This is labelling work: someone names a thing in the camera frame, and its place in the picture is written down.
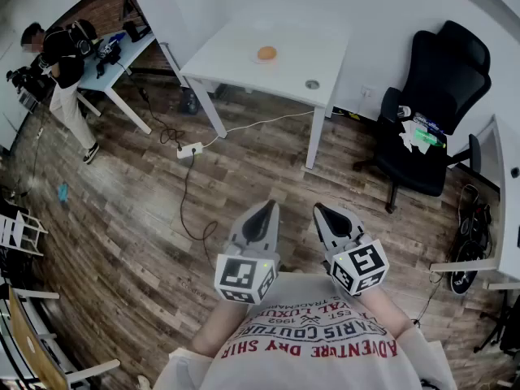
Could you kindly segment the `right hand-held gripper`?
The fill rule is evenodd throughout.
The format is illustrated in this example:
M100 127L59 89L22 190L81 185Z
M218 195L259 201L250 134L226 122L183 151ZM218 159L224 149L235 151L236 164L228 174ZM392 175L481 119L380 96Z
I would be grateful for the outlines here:
M361 234L362 221L352 211L316 203L313 216L319 239L328 251L328 273L335 283L357 296L383 282L389 270L383 246L379 240ZM336 239L344 238L351 242L336 247Z

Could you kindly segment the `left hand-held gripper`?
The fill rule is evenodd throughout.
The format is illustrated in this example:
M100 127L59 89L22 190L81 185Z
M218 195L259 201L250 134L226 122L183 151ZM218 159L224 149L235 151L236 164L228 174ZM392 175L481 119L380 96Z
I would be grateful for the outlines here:
M233 223L214 276L215 290L223 299L247 305L263 301L278 277L279 226L275 200L252 206Z

